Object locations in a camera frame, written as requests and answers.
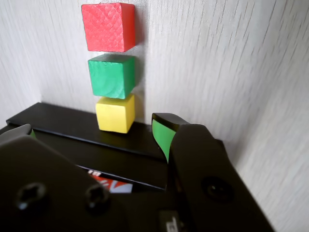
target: green gripper pad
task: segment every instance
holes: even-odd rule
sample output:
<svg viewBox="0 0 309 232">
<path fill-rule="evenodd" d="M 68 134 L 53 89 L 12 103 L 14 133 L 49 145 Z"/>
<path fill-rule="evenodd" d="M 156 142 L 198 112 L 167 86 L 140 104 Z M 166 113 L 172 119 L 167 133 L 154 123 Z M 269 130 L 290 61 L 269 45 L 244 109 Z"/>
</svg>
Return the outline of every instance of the green gripper pad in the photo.
<svg viewBox="0 0 309 232">
<path fill-rule="evenodd" d="M 155 141 L 163 151 L 167 162 L 169 162 L 169 148 L 176 132 L 154 119 L 152 122 L 152 129 Z"/>
<path fill-rule="evenodd" d="M 32 138 L 37 138 L 37 137 L 35 137 L 35 134 L 34 134 L 34 131 L 33 130 L 31 130 L 31 133 L 30 133 L 30 136 L 32 137 Z"/>
<path fill-rule="evenodd" d="M 135 87 L 135 58 L 101 55 L 88 61 L 93 94 L 125 99 Z"/>
</svg>

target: black plastic part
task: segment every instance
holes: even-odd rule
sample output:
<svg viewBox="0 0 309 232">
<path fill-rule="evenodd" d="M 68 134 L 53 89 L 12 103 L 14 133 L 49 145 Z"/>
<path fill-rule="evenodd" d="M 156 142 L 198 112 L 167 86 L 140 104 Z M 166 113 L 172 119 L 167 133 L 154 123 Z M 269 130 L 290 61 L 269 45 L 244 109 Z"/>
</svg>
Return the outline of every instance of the black plastic part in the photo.
<svg viewBox="0 0 309 232">
<path fill-rule="evenodd" d="M 14 128 L 6 126 L 0 134 Z M 74 164 L 101 172 L 107 178 L 161 190 L 166 187 L 168 166 L 160 160 L 37 130 L 35 135 Z"/>
<path fill-rule="evenodd" d="M 85 207 L 85 192 L 95 179 L 54 150 L 30 136 L 0 146 L 0 218 L 11 231 L 127 231 L 124 204 L 110 197 L 109 210 L 93 217 Z M 20 212 L 16 193 L 28 183 L 44 183 L 50 196 L 48 210 L 39 215 Z"/>
<path fill-rule="evenodd" d="M 5 133 L 0 133 L 0 144 L 10 141 L 22 135 L 30 135 L 32 128 L 30 124 L 23 125 L 21 127 L 14 128 Z"/>
<path fill-rule="evenodd" d="M 205 126 L 181 125 L 171 143 L 170 161 L 195 230 L 273 231 Z"/>
<path fill-rule="evenodd" d="M 181 117 L 170 113 L 153 113 L 152 119 L 156 120 L 157 122 L 170 128 L 173 131 L 177 131 L 180 125 L 189 124 Z"/>
<path fill-rule="evenodd" d="M 165 160 L 151 126 L 143 123 L 134 122 L 127 134 L 101 131 L 95 114 L 46 103 L 36 103 L 6 122 L 17 126 L 29 123 L 38 131 Z"/>
</svg>

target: green block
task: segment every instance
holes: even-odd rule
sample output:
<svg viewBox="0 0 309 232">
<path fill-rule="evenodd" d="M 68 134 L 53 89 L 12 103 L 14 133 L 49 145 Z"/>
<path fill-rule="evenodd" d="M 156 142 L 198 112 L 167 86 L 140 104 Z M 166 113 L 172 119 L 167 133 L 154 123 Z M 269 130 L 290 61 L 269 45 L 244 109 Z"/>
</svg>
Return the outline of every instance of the green block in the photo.
<svg viewBox="0 0 309 232">
<path fill-rule="evenodd" d="M 93 94 L 125 99 L 135 86 L 135 58 L 101 55 L 88 61 Z"/>
</svg>

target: wooden block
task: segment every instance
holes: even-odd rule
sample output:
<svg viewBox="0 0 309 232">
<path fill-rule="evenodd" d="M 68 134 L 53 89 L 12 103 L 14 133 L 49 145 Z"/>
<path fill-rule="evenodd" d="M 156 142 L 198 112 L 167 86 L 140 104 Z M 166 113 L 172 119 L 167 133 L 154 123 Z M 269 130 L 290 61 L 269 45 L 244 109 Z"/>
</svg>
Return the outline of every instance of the wooden block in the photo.
<svg viewBox="0 0 309 232">
<path fill-rule="evenodd" d="M 89 51 L 125 52 L 135 46 L 134 5 L 82 5 Z"/>
<path fill-rule="evenodd" d="M 125 99 L 135 86 L 135 58 L 101 55 L 88 61 L 93 94 Z"/>
<path fill-rule="evenodd" d="M 102 97 L 96 104 L 96 113 L 101 131 L 127 133 L 135 119 L 134 95 L 124 100 Z"/>
</svg>

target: screw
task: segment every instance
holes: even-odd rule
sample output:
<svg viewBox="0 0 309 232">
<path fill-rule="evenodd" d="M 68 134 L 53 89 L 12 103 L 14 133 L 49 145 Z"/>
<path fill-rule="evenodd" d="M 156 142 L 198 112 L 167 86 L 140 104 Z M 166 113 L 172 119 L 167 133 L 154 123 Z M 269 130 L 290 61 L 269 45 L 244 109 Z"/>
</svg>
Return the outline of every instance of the screw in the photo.
<svg viewBox="0 0 309 232">
<path fill-rule="evenodd" d="M 17 192 L 16 206 L 20 210 L 27 210 L 42 203 L 47 195 L 46 187 L 42 183 L 31 183 Z"/>
<path fill-rule="evenodd" d="M 108 199 L 109 192 L 102 185 L 93 185 L 86 191 L 86 205 L 89 209 L 101 209 Z"/>
</svg>

